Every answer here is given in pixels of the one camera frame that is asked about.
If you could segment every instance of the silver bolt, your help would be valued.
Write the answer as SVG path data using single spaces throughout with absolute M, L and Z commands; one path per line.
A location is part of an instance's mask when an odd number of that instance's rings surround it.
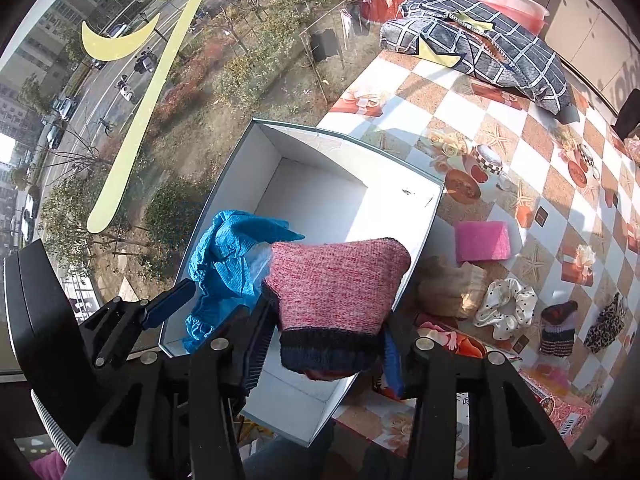
M 415 340 L 415 346 L 418 350 L 431 350 L 435 346 L 433 339 L 428 337 L 419 337 Z
M 150 350 L 149 352 L 145 352 L 140 356 L 140 362 L 143 365 L 151 365 L 158 361 L 158 354 L 154 351 Z
M 504 354 L 502 352 L 489 352 L 487 359 L 492 365 L 501 365 L 504 362 Z
M 229 346 L 229 341 L 223 337 L 219 337 L 217 339 L 214 339 L 211 342 L 211 348 L 213 350 L 224 350 L 226 347 Z

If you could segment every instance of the leopard print fabric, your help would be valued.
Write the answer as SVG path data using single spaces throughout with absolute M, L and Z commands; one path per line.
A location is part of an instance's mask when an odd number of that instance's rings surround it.
M 589 328 L 584 345 L 593 353 L 597 353 L 606 348 L 618 336 L 625 326 L 625 312 L 617 292 L 613 301 L 598 314 L 598 319 Z

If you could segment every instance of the white box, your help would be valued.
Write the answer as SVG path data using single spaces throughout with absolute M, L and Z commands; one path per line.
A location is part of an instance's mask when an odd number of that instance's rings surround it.
M 177 281 L 188 278 L 188 261 L 212 218 L 238 209 L 289 221 L 303 244 L 391 237 L 402 243 L 412 266 L 402 279 L 398 303 L 422 251 L 436 212 L 442 182 L 359 140 L 317 128 L 253 120 L 212 190 L 191 237 Z M 160 346 L 185 353 L 184 320 L 196 302 L 162 326 Z M 243 413 L 308 446 L 355 377 L 311 381 L 280 363 L 277 333 L 258 385 Z

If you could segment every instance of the blue crumpled fabric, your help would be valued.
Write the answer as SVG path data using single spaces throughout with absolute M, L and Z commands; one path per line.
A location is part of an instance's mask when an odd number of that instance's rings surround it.
M 191 258 L 189 276 L 202 294 L 187 317 L 184 349 L 194 352 L 239 304 L 253 308 L 262 283 L 252 281 L 245 255 L 255 244 L 302 240 L 284 220 L 236 210 L 221 211 L 202 235 Z

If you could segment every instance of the road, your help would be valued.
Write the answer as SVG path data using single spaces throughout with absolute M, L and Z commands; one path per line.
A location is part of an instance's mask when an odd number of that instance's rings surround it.
M 160 20 L 156 28 L 162 35 L 168 38 L 187 1 L 188 0 L 165 0 L 164 2 L 160 2 L 156 0 L 146 9 L 145 13 L 149 18 L 158 12 L 160 13 Z M 204 5 L 213 10 L 222 6 L 224 3 L 225 0 L 204 0 Z M 160 57 L 164 51 L 164 40 L 160 38 L 158 34 L 153 33 L 149 40 L 141 46 L 138 51 L 123 59 L 108 62 L 102 70 L 92 70 L 82 83 L 78 92 L 80 102 L 71 120 L 68 122 L 68 130 L 78 134 L 83 142 L 91 146 L 98 146 L 103 142 L 105 133 L 103 127 L 98 127 L 99 118 L 105 118 L 107 121 L 120 126 L 124 124 L 130 114 L 135 110 L 135 103 L 144 95 L 146 87 L 152 77 L 149 73 L 140 75 L 133 70 L 135 58 L 142 50 L 151 50 L 156 56 Z M 121 74 L 130 75 L 130 86 L 134 91 L 132 102 L 128 102 L 121 97 L 115 86 Z M 85 147 L 78 138 L 69 132 L 65 133 L 59 146 L 60 152 L 82 153 L 84 150 Z M 48 164 L 55 164 L 67 160 L 65 157 L 55 155 L 50 157 L 50 159 Z M 44 169 L 41 185 L 42 202 L 47 199 L 56 180 L 68 171 L 70 164 L 71 162 L 67 162 L 66 164 L 49 166 Z M 36 234 L 34 239 L 44 235 L 44 231 L 38 232 L 40 230 L 38 221 L 39 219 L 36 219 Z

